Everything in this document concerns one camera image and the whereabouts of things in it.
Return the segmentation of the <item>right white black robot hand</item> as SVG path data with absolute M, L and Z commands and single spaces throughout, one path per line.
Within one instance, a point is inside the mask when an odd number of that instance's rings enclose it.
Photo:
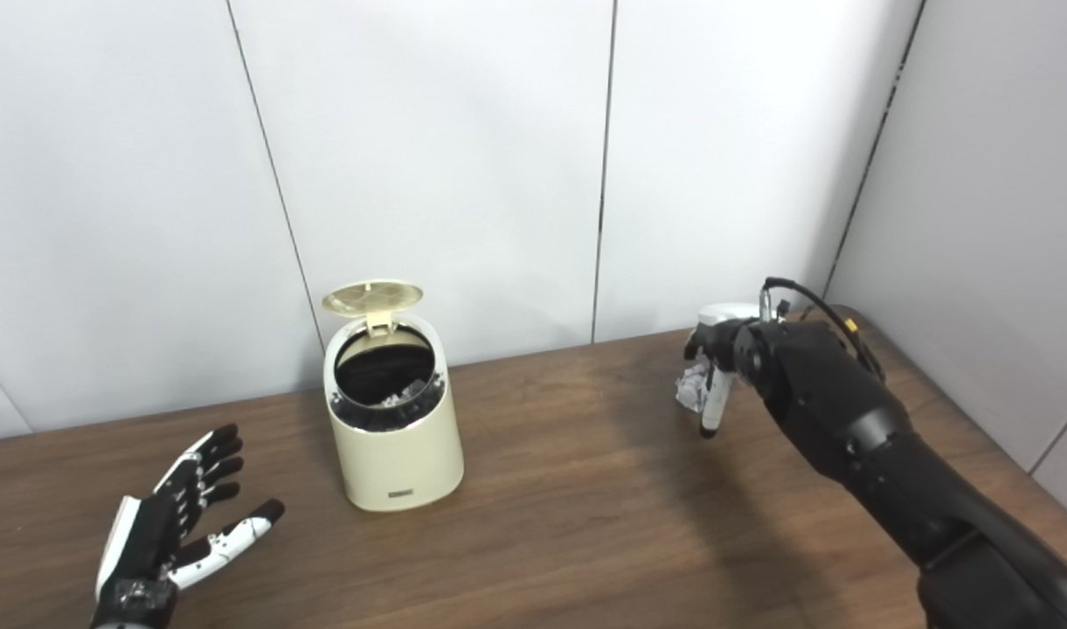
M 760 307 L 746 302 L 713 303 L 697 312 L 683 351 L 694 365 L 676 380 L 676 402 L 698 414 L 702 438 L 716 437 L 737 375 L 731 353 L 734 335 L 759 316 Z

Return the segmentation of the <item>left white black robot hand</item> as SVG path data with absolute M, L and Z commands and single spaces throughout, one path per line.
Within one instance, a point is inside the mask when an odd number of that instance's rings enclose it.
M 240 494 L 237 425 L 203 435 L 173 461 L 144 498 L 124 496 L 96 577 L 93 628 L 168 628 L 184 591 L 214 576 L 261 541 L 284 516 L 278 499 L 190 541 L 206 510 Z

